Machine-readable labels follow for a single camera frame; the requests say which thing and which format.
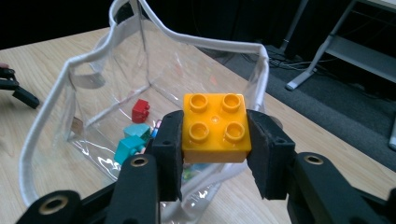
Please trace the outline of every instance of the metal shelf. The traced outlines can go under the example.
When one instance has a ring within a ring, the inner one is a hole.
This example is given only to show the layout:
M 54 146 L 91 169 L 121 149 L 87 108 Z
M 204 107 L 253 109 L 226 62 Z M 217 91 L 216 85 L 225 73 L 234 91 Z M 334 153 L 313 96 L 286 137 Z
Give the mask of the metal shelf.
M 337 35 L 325 52 L 396 83 L 396 58 Z

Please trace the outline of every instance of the wooden table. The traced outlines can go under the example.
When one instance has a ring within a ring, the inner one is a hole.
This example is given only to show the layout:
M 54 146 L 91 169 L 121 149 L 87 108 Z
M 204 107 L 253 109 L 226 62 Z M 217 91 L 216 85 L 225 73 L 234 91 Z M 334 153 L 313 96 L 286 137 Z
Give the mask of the wooden table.
M 107 29 L 0 51 L 0 62 L 16 70 L 21 85 L 44 100 L 66 59 L 88 52 Z M 13 223 L 25 211 L 18 184 L 18 160 L 24 139 L 38 110 L 0 91 L 0 217 Z M 396 186 L 396 175 L 354 147 L 338 139 L 277 99 L 266 96 L 269 115 L 283 124 L 298 152 L 312 151 L 329 158 L 356 188 L 386 199 Z M 56 161 L 58 170 L 46 165 Z M 56 189 L 74 189 L 82 197 L 111 183 L 78 151 L 34 157 L 35 182 L 40 195 Z M 288 223 L 285 201 L 261 200 L 249 170 L 222 184 L 201 223 Z

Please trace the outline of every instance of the transparent pouch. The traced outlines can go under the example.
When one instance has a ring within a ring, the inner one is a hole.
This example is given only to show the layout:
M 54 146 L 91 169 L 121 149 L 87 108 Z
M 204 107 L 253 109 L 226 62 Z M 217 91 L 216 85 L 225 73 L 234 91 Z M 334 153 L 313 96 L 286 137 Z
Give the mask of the transparent pouch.
M 125 4 L 134 15 L 117 24 L 116 15 Z M 151 132 L 164 115 L 182 109 L 186 93 L 242 93 L 246 108 L 264 112 L 269 66 L 263 45 L 175 33 L 144 0 L 114 1 L 109 19 L 110 30 L 95 49 L 64 64 L 28 134 L 20 160 L 21 195 L 27 205 L 39 198 L 34 150 L 45 157 L 77 149 L 86 159 L 82 162 L 102 171 L 96 178 L 116 181 L 121 165 L 114 160 L 115 152 L 123 129 L 134 124 L 132 109 L 139 100 L 149 104 L 144 123 Z M 207 56 L 209 50 L 259 57 L 246 81 Z M 162 222 L 196 223 L 221 182 L 246 167 L 245 162 L 185 164 L 183 202 L 162 203 Z

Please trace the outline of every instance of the gripper screw hole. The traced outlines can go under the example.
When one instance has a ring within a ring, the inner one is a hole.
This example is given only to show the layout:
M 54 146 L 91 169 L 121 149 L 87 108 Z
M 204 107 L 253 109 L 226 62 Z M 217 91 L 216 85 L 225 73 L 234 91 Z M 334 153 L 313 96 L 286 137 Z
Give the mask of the gripper screw hole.
M 130 218 L 122 222 L 122 224 L 139 224 L 136 219 Z
M 68 198 L 63 195 L 53 196 L 41 204 L 38 212 L 44 216 L 54 214 L 63 209 L 67 205 L 68 201 Z
M 278 139 L 276 139 L 276 142 L 277 143 L 286 143 L 286 140 L 283 138 L 278 138 Z
M 309 156 L 304 157 L 304 159 L 311 164 L 315 164 L 315 165 L 323 164 L 323 160 L 316 156 L 309 155 Z
M 367 221 L 360 217 L 353 217 L 352 219 L 349 220 L 350 224 L 368 224 Z
M 134 167 L 144 166 L 144 165 L 146 165 L 148 162 L 149 162 L 148 159 L 143 158 L 143 157 L 139 157 L 139 158 L 133 159 L 133 160 L 131 161 L 131 165 L 134 166 Z

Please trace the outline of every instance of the yellow lego duplo brick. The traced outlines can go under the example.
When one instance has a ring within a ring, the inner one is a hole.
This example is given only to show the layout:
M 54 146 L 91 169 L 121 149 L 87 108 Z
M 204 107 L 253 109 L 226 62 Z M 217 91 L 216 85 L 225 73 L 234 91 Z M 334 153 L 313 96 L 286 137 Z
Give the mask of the yellow lego duplo brick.
M 244 97 L 189 93 L 183 102 L 184 161 L 242 162 L 251 150 Z

